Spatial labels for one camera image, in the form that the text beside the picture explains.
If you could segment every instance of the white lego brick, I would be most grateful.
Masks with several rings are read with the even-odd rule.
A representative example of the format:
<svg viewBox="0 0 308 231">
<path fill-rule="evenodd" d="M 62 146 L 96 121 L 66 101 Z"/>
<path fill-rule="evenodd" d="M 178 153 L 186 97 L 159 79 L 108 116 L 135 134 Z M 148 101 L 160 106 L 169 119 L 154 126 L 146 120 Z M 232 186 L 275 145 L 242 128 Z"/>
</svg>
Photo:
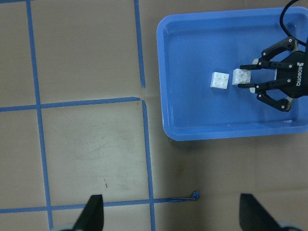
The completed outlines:
<svg viewBox="0 0 308 231">
<path fill-rule="evenodd" d="M 212 80 L 211 80 L 211 87 L 227 89 L 228 80 L 229 80 L 229 74 L 213 72 Z"/>
<path fill-rule="evenodd" d="M 240 83 L 250 83 L 251 71 L 235 69 L 233 71 L 232 84 L 238 85 Z"/>
</svg>

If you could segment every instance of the blue tape line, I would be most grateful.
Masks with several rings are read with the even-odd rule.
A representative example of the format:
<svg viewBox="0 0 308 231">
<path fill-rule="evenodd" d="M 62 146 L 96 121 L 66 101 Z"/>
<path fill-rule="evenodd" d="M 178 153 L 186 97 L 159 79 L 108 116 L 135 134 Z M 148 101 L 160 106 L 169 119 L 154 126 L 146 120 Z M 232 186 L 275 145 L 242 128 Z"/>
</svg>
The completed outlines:
<svg viewBox="0 0 308 231">
<path fill-rule="evenodd" d="M 43 130 L 43 120 L 42 120 L 42 111 L 40 105 L 40 96 L 39 96 L 39 79 L 38 79 L 38 69 L 37 69 L 37 60 L 34 44 L 34 32 L 33 32 L 33 23 L 32 23 L 32 12 L 31 12 L 31 2 L 26 0 L 26 10 L 28 18 L 28 29 L 29 29 L 29 40 L 30 40 L 30 50 L 31 50 L 31 60 L 32 60 L 32 70 L 33 70 L 33 82 L 35 90 L 35 100 L 37 106 L 37 116 L 38 116 L 38 131 L 39 131 L 39 142 L 41 149 L 42 157 L 42 167 L 43 167 L 43 177 L 44 177 L 44 187 L 45 187 L 45 197 L 46 197 L 46 208 L 48 215 L 49 228 L 53 228 L 52 213 L 51 213 L 51 199 L 49 191 L 49 182 L 48 182 L 48 171 L 47 171 L 47 160 L 46 160 L 46 150 L 45 150 L 45 140 L 44 140 L 44 130 Z"/>
<path fill-rule="evenodd" d="M 26 212 L 39 212 L 39 211 L 47 211 L 47 207 L 0 209 L 0 214 L 1 213 L 26 213 Z"/>
<path fill-rule="evenodd" d="M 59 206 L 52 206 L 52 210 L 67 210 L 67 209 L 83 209 L 86 205 L 59 205 Z"/>
<path fill-rule="evenodd" d="M 124 205 L 146 205 L 150 203 L 169 203 L 169 202 L 181 202 L 181 201 L 195 201 L 199 198 L 199 192 L 193 192 L 193 196 L 190 198 L 160 198 L 152 200 L 134 200 L 134 201 L 116 201 L 116 202 L 104 202 L 104 207 L 115 207 L 115 206 L 124 206 Z M 69 209 L 83 209 L 86 205 L 58 205 L 51 206 L 50 209 L 54 210 L 69 210 Z M 28 207 L 28 208 L 6 208 L 0 209 L 1 213 L 24 213 L 24 212 L 38 212 L 38 211 L 47 211 L 48 208 L 45 207 Z"/>
<path fill-rule="evenodd" d="M 137 97 L 124 97 L 114 99 L 101 99 L 101 100 L 83 100 L 83 101 L 70 101 L 60 103 L 44 103 L 41 108 L 54 108 L 54 107 L 68 107 L 68 106 L 81 106 L 81 105 L 93 105 L 93 104 L 104 104 L 104 103 L 124 103 L 140 101 Z"/>
<path fill-rule="evenodd" d="M 21 2 L 26 0 L 0 0 L 0 4 L 2 3 L 14 3 L 14 2 Z"/>
<path fill-rule="evenodd" d="M 146 104 L 145 104 L 144 100 L 142 100 L 142 114 L 143 114 L 146 166 L 147 166 L 147 171 L 148 171 L 151 231 L 155 231 L 156 230 L 156 225 L 155 225 L 155 208 L 154 208 L 154 191 L 153 191 L 153 179 L 152 179 L 152 166 L 151 166 L 151 155 L 150 155 L 148 111 L 147 111 L 147 107 L 146 107 Z"/>
<path fill-rule="evenodd" d="M 24 111 L 36 109 L 36 105 L 25 105 L 25 106 L 13 106 L 13 107 L 0 107 L 0 112 L 13 112 L 13 111 Z"/>
<path fill-rule="evenodd" d="M 196 201 L 199 199 L 200 193 L 198 191 L 194 191 L 192 197 L 190 198 L 161 198 L 154 199 L 154 203 L 169 203 L 169 202 L 182 202 L 182 201 Z"/>
<path fill-rule="evenodd" d="M 145 88 L 145 76 L 144 76 L 143 53 L 142 53 L 142 39 L 141 39 L 141 24 L 140 24 L 140 11 L 139 11 L 139 1 L 138 0 L 134 0 L 134 7 L 135 7 L 135 21 L 136 21 L 136 32 L 137 32 L 137 49 L 138 49 L 140 81 L 141 81 L 141 87 Z"/>
<path fill-rule="evenodd" d="M 123 205 L 144 205 L 144 204 L 149 204 L 149 203 L 150 203 L 150 200 L 104 202 L 104 207 L 114 207 L 114 206 L 123 206 Z"/>
</svg>

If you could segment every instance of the blue plastic tray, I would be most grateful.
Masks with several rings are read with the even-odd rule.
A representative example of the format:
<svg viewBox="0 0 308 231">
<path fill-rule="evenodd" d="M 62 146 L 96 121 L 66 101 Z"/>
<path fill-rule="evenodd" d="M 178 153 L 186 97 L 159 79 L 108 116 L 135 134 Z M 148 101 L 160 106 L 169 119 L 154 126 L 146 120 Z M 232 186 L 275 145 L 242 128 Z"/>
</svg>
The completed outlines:
<svg viewBox="0 0 308 231">
<path fill-rule="evenodd" d="M 251 64 L 261 51 L 286 38 L 282 8 L 178 14 L 157 28 L 161 105 L 165 133 L 176 141 L 298 133 L 308 130 L 308 97 L 290 112 L 258 101 L 232 85 L 233 69 Z M 290 8 L 285 24 L 306 41 L 308 10 Z M 229 73 L 226 90 L 210 88 L 213 72 Z M 273 70 L 252 72 L 252 83 L 274 79 Z M 277 90 L 273 98 L 285 97 Z"/>
</svg>

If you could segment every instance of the floor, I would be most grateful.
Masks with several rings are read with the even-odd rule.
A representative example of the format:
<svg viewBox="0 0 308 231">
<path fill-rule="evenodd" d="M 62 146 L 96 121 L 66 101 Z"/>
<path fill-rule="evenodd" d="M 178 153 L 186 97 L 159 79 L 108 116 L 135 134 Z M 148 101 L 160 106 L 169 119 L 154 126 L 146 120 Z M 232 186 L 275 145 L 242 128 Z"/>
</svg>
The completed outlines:
<svg viewBox="0 0 308 231">
<path fill-rule="evenodd" d="M 164 16 L 287 2 L 0 0 L 0 230 L 73 223 L 102 193 L 106 231 L 239 231 L 244 192 L 308 230 L 308 133 L 176 142 L 160 109 Z"/>
</svg>

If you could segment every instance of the robotiq logo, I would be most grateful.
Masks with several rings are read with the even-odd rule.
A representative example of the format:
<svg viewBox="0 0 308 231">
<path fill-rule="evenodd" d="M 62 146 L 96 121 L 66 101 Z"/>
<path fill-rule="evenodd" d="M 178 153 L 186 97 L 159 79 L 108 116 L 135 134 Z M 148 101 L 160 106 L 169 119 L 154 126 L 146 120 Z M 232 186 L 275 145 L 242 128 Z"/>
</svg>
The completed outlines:
<svg viewBox="0 0 308 231">
<path fill-rule="evenodd" d="M 298 72 L 297 72 L 297 82 L 296 85 L 299 87 L 302 83 L 302 72 L 303 72 L 304 63 L 297 63 Z"/>
</svg>

